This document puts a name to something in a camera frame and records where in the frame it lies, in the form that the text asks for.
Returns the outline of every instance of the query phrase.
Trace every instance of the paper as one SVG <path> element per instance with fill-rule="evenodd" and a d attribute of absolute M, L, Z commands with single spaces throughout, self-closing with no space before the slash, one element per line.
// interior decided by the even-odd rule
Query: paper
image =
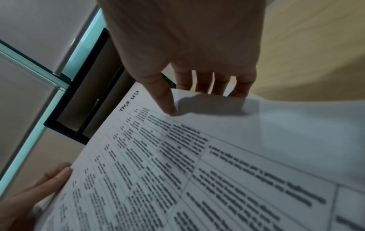
<path fill-rule="evenodd" d="M 280 119 L 271 123 L 268 112 L 293 117 L 292 104 L 185 91 L 174 98 L 170 117 L 135 84 L 75 161 L 36 230 L 365 230 L 362 172 L 346 181 L 335 159 L 332 169 L 301 164 L 294 135 L 292 143 L 271 142 L 285 135 L 277 129 L 283 137 L 275 138 Z M 298 118 L 307 122 L 300 113 L 292 121 Z M 292 124 L 280 128 L 293 134 Z M 323 136 L 310 139 L 322 142 L 308 150 L 333 149 Z"/>

